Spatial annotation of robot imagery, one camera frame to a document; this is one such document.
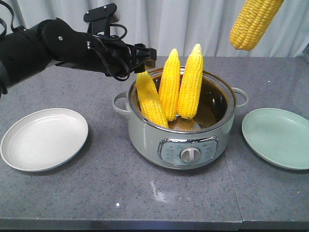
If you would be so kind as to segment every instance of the electric cooking pot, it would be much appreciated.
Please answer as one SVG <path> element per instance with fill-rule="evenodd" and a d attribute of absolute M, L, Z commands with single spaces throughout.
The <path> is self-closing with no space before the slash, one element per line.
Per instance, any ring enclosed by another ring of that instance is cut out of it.
<path fill-rule="evenodd" d="M 163 68 L 152 70 L 157 89 Z M 235 93 L 245 102 L 237 104 Z M 125 109 L 117 101 L 126 98 Z M 128 133 L 137 151 L 159 166 L 187 170 L 213 162 L 226 149 L 230 138 L 235 113 L 249 101 L 248 95 L 239 88 L 230 87 L 219 77 L 203 71 L 197 115 L 190 120 L 180 116 L 161 127 L 144 117 L 139 108 L 135 82 L 128 92 L 113 98 L 112 106 L 128 119 Z"/>

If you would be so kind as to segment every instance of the plate rim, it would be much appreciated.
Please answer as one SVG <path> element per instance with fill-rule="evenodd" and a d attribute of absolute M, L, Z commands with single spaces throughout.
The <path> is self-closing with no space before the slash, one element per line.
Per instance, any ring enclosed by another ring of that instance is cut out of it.
<path fill-rule="evenodd" d="M 3 143 L 5 142 L 5 138 L 7 137 L 7 134 L 14 128 L 17 126 L 17 124 L 19 124 L 20 122 L 22 122 L 23 120 L 25 120 L 26 118 L 32 116 L 32 115 L 35 115 L 35 114 L 38 114 L 38 113 L 41 113 L 41 112 L 44 112 L 44 111 L 52 111 L 52 110 L 61 110 L 61 111 L 69 111 L 69 112 L 72 112 L 74 114 L 76 114 L 77 116 L 80 117 L 80 119 L 83 120 L 83 124 L 86 128 L 86 133 L 84 134 L 84 139 L 83 139 L 83 142 L 82 144 L 80 145 L 80 148 L 74 153 L 72 154 L 71 156 L 69 156 L 66 160 L 63 160 L 55 165 L 52 165 L 50 167 L 46 167 L 46 168 L 41 168 L 41 169 L 32 169 L 32 170 L 29 170 L 29 169 L 24 169 L 24 168 L 20 168 L 20 167 L 16 167 L 15 165 L 12 165 L 10 162 L 8 162 L 6 160 L 6 158 L 4 157 L 3 153 L 2 153 L 2 146 L 3 146 Z M 23 118 L 19 119 L 18 121 L 16 121 L 4 134 L 2 140 L 1 140 L 1 143 L 0 143 L 0 154 L 1 154 L 1 158 L 4 160 L 4 162 L 9 165 L 10 167 L 12 168 L 15 168 L 17 170 L 20 170 L 20 171 L 24 171 L 24 172 L 43 172 L 43 171 L 47 171 L 47 170 L 51 170 L 53 168 L 56 168 L 56 167 L 59 167 L 61 166 L 62 164 L 68 162 L 70 159 L 72 159 L 81 149 L 82 147 L 84 146 L 86 140 L 87 140 L 87 137 L 88 137 L 88 133 L 89 133 L 89 126 L 88 126 L 88 123 L 86 121 L 86 119 L 78 112 L 74 111 L 74 110 L 71 110 L 71 109 L 66 109 L 66 108 L 49 108 L 49 109 L 43 109 L 43 110 L 39 110 L 39 111 L 36 111 L 36 112 L 33 112 L 31 114 L 28 114 L 26 116 L 24 116 Z"/>
<path fill-rule="evenodd" d="M 279 109 L 279 108 L 271 108 L 271 107 L 268 107 L 268 108 L 259 108 L 259 109 L 255 109 L 255 110 L 252 110 L 251 112 L 249 112 L 242 120 L 242 123 L 241 123 L 241 131 L 242 131 L 242 135 L 247 143 L 247 145 L 250 147 L 250 149 L 252 151 L 254 151 L 259 157 L 261 157 L 262 159 L 266 160 L 267 162 L 273 164 L 273 165 L 276 165 L 278 167 L 281 167 L 281 168 L 285 168 L 285 169 L 289 169 L 289 170 L 308 170 L 309 169 L 309 164 L 306 168 L 299 168 L 299 167 L 294 167 L 294 166 L 288 166 L 288 165 L 284 165 L 284 164 L 281 164 L 279 162 L 276 162 L 275 160 L 272 160 L 270 158 L 268 158 L 266 155 L 260 153 L 259 151 L 256 150 L 256 148 L 254 148 L 254 146 L 250 143 L 250 141 L 248 141 L 248 138 L 246 137 L 245 133 L 244 133 L 244 121 L 248 119 L 249 116 L 251 116 L 252 114 L 254 114 L 255 112 L 257 111 L 263 111 L 263 110 L 274 110 L 274 111 L 281 111 L 281 112 L 285 112 L 285 113 L 288 113 L 288 114 L 292 114 L 298 118 L 301 118 L 302 120 L 305 120 L 309 123 L 309 120 L 305 119 L 304 117 L 298 115 L 298 114 L 295 114 L 291 111 L 288 111 L 288 110 L 284 110 L 284 109 Z"/>

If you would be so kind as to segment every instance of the white plate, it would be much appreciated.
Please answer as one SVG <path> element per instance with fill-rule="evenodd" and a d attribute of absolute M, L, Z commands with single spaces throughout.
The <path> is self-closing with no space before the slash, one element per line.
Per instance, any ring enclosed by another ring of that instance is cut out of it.
<path fill-rule="evenodd" d="M 13 168 L 39 172 L 70 160 L 84 145 L 88 125 L 68 109 L 46 109 L 28 115 L 4 135 L 0 153 Z"/>
<path fill-rule="evenodd" d="M 262 108 L 248 113 L 242 133 L 261 158 L 282 168 L 309 169 L 309 121 L 289 111 Z"/>

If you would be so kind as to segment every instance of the control panel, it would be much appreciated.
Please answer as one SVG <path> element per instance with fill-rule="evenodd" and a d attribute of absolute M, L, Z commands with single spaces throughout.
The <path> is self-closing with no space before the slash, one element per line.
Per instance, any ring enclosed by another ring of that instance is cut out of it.
<path fill-rule="evenodd" d="M 173 165 L 197 165 L 212 159 L 217 151 L 218 139 L 163 139 L 158 146 L 158 154 L 166 163 Z"/>

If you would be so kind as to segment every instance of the light green plate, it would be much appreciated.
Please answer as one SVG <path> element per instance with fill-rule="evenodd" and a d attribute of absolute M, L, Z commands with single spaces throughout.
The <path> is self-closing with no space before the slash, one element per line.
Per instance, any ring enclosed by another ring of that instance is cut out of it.
<path fill-rule="evenodd" d="M 261 158 L 282 168 L 309 169 L 309 121 L 289 111 L 262 108 L 248 113 L 242 133 Z"/>

